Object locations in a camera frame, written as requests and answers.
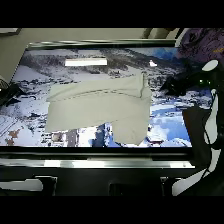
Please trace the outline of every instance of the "beige floor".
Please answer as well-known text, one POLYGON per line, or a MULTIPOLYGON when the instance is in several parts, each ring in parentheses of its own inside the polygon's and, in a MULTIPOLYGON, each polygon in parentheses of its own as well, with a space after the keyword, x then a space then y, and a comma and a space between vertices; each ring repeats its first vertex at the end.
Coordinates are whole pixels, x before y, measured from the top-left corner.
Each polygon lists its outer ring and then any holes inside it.
MULTIPOLYGON (((167 39, 174 39, 177 29, 167 39)), ((10 81, 19 60, 31 42, 61 40, 138 39, 143 28, 23 28, 18 35, 0 37, 0 76, 10 81)))

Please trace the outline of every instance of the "folded cloth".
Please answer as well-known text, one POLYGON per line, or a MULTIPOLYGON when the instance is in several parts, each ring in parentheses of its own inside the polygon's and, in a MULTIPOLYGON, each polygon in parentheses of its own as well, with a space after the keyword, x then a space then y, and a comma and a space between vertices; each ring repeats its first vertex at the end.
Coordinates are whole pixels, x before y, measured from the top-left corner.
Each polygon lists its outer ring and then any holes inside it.
POLYGON ((151 91, 143 75, 54 85, 47 132, 112 123, 114 140, 140 144, 148 130, 151 91))

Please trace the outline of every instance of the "tabletop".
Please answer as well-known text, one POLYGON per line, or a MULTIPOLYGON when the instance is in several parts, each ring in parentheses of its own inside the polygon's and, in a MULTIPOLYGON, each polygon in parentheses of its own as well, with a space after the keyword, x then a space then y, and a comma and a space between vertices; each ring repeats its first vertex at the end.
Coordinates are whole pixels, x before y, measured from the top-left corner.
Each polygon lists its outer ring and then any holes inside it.
POLYGON ((1 146, 42 147, 191 147, 182 110, 195 103, 209 108, 208 90, 192 89, 185 96, 165 96, 159 91, 168 76, 185 68, 174 47, 85 48, 25 51, 12 82, 26 93, 18 103, 0 109, 1 146), (107 59, 106 66, 65 67, 71 58, 107 59), (46 133, 49 103, 54 84, 113 79, 147 74, 152 91, 148 133, 139 146, 113 141, 112 126, 105 123, 63 132, 46 133))

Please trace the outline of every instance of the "beige cloth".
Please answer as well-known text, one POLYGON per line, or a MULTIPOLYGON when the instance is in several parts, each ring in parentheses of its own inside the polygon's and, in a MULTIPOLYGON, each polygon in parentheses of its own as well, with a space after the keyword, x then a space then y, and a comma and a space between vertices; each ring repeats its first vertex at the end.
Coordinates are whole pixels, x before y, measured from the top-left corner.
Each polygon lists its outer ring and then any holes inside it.
POLYGON ((140 144, 148 130, 151 91, 143 75, 54 85, 46 131, 112 123, 114 141, 140 144))

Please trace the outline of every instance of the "table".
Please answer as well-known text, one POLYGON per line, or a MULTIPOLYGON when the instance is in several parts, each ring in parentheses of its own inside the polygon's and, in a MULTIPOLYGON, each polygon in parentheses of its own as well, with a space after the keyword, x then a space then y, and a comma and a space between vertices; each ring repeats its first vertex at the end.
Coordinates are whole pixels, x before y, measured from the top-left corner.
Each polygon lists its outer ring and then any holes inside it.
MULTIPOLYGON (((173 46, 174 42, 163 41, 161 43, 158 40, 154 41, 153 45, 150 40, 31 44, 24 52, 12 78, 12 82, 17 83, 27 95, 20 96, 19 103, 1 108, 0 145, 58 147, 60 152, 67 154, 77 152, 77 150, 61 148, 78 147, 79 153, 84 154, 88 151, 88 153, 94 154, 100 151, 105 155, 115 151, 124 152, 124 148, 127 147, 125 156, 127 152, 133 151, 133 148, 137 148, 135 153, 154 152, 154 155, 155 152, 161 152, 162 148, 164 148, 163 152, 167 150, 166 154, 170 152, 170 149, 176 155, 180 155, 181 152, 190 152, 192 145, 184 124, 182 110, 193 106, 194 103, 208 108, 211 97, 207 90, 192 90, 183 97, 166 97, 163 92, 159 91, 169 75, 176 75, 184 70, 182 62, 175 57, 176 48, 173 46), (80 57, 106 57, 108 65, 78 68, 64 66, 65 59, 80 57), (150 61, 157 66, 150 66, 150 61), (46 98, 52 85, 122 78, 139 73, 148 75, 153 94, 148 133, 139 146, 114 142, 110 123, 98 127, 45 133, 48 110, 46 98), (107 151, 99 148, 87 150, 80 147, 104 147, 107 148, 107 151)), ((27 152, 30 148, 17 150, 27 152)), ((59 152, 55 148, 52 148, 51 151, 47 148, 35 148, 34 150, 36 153, 59 152)), ((102 163, 91 163, 91 167, 102 167, 102 163)), ((152 167, 178 167, 177 163, 172 165, 170 161, 160 162, 160 165, 155 161, 150 163, 152 167)), ((38 166, 45 166, 44 164, 46 165, 46 163, 39 163, 38 166)), ((77 166, 73 161, 60 164, 64 164, 66 167, 77 167, 80 162, 77 166)), ((116 161, 113 164, 118 164, 119 167, 132 166, 129 161, 127 163, 116 161)), ((179 163, 179 167, 191 167, 189 163, 186 164, 179 163)), ((148 166, 148 163, 143 165, 140 162, 137 166, 144 168, 148 166)))

